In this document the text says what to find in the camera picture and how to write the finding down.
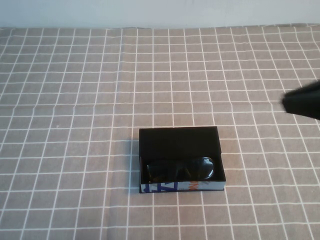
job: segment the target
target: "white wall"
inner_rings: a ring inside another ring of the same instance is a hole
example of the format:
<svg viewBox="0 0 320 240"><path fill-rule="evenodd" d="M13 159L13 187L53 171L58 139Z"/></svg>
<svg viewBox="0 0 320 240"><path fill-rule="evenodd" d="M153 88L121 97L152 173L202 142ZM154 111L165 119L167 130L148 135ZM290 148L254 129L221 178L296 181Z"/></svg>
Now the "white wall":
<svg viewBox="0 0 320 240"><path fill-rule="evenodd" d="M192 28L320 23L320 0L0 0L0 27Z"/></svg>

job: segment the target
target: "gray fabric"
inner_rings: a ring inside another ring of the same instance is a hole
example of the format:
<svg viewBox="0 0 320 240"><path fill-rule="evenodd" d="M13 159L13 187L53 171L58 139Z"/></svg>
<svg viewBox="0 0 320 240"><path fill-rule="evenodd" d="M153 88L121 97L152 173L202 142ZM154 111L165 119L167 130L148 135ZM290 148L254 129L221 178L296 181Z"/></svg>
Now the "gray fabric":
<svg viewBox="0 0 320 240"><path fill-rule="evenodd" d="M319 238L320 26L0 30L0 239ZM218 126L225 191L139 194L138 129Z"/></svg>

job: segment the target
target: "sunglasses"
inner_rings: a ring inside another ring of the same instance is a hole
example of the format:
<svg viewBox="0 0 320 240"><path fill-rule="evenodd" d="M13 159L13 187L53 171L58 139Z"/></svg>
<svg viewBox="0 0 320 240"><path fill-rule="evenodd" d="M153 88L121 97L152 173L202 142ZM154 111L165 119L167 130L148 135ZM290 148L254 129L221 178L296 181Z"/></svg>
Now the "sunglasses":
<svg viewBox="0 0 320 240"><path fill-rule="evenodd" d="M157 160L147 166L150 183L204 181L214 175L215 163L210 157L183 160Z"/></svg>

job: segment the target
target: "black object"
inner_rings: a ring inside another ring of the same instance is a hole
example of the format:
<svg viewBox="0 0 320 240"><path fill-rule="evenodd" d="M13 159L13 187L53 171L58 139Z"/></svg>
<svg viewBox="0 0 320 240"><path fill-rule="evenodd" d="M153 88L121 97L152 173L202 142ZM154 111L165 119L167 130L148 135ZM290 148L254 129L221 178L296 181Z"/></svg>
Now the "black object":
<svg viewBox="0 0 320 240"><path fill-rule="evenodd" d="M223 190L216 126L139 129L140 192Z"/></svg>
<svg viewBox="0 0 320 240"><path fill-rule="evenodd" d="M287 92L282 104L289 114L320 120L320 81Z"/></svg>
<svg viewBox="0 0 320 240"><path fill-rule="evenodd" d="M215 163L210 157L182 160L158 160L147 165L152 183L205 181L214 174Z"/></svg>

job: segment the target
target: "open box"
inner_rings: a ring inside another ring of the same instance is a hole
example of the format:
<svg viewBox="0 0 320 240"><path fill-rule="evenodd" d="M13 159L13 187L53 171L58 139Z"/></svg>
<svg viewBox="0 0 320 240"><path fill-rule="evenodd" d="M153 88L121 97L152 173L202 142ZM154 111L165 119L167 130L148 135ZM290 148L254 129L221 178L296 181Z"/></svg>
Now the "open box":
<svg viewBox="0 0 320 240"><path fill-rule="evenodd" d="M147 165L159 160L209 157L214 174L205 181L150 182ZM141 128L139 130L140 193L221 191L226 176L216 126Z"/></svg>

